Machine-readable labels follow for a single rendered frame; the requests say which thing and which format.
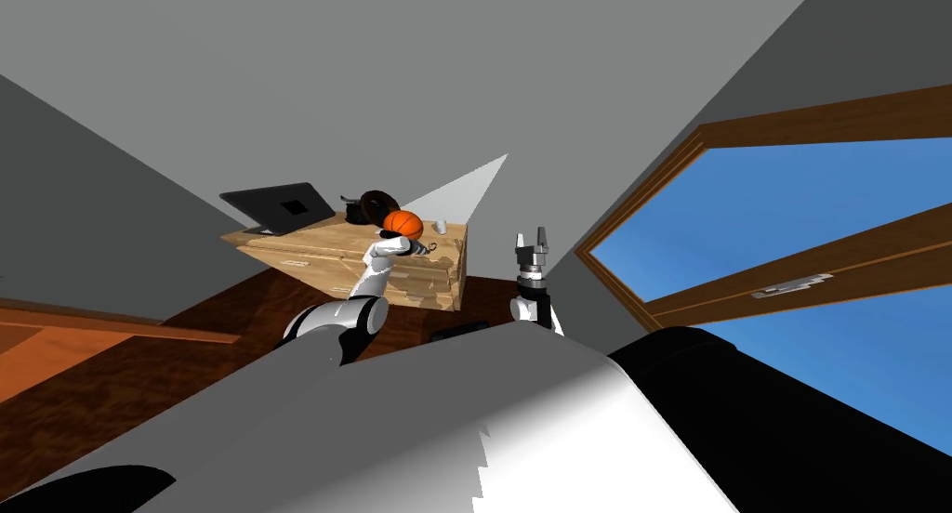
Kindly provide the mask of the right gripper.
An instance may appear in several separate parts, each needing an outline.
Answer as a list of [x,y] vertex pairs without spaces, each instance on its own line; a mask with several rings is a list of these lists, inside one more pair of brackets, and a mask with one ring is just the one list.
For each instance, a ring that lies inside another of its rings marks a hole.
[[542,270],[546,266],[546,257],[549,252],[549,242],[544,227],[536,232],[535,245],[526,245],[522,233],[516,238],[516,259],[521,270]]

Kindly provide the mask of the orange basketball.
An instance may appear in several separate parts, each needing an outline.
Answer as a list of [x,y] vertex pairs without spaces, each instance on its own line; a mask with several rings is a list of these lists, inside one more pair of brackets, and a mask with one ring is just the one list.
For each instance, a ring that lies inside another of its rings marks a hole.
[[420,216],[406,210],[391,211],[383,220],[383,230],[400,234],[409,240],[420,240],[424,233],[424,224]]

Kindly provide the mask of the dark brown round object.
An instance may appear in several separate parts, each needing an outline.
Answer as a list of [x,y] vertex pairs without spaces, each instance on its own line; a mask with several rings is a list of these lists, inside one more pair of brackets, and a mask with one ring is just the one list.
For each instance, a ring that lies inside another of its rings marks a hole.
[[400,205],[391,196],[378,190],[366,191],[359,199],[342,195],[340,200],[345,203],[345,220],[358,227],[373,225],[383,228],[386,217],[401,210]]

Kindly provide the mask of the light wooden desk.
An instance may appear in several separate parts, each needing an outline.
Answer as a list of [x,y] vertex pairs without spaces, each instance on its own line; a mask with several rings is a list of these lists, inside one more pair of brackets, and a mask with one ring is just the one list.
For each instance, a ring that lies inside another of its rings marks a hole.
[[[222,239],[296,280],[343,298],[364,274],[364,253],[379,236],[374,227],[357,227],[338,213],[284,236],[247,229]],[[459,310],[467,272],[467,239],[466,225],[448,224],[447,232],[440,234],[433,221],[426,221],[421,242],[435,249],[427,256],[396,257],[384,296],[396,306]]]

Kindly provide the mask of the black laptop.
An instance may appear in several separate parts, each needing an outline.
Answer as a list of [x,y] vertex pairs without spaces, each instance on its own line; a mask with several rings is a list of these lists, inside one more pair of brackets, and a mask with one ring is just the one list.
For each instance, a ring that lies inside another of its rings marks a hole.
[[283,236],[336,214],[309,182],[224,192],[219,198],[256,223],[247,230],[254,234]]

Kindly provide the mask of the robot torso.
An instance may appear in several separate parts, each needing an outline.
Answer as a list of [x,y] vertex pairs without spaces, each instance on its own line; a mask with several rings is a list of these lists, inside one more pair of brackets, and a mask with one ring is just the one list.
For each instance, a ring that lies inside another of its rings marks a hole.
[[260,358],[0,513],[739,513],[607,356],[531,322]]

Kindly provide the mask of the brown framed window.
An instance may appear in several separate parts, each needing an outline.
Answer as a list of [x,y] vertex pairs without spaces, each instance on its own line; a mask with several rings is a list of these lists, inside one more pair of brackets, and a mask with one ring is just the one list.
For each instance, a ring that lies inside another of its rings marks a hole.
[[576,252],[643,327],[952,454],[952,84],[700,125]]

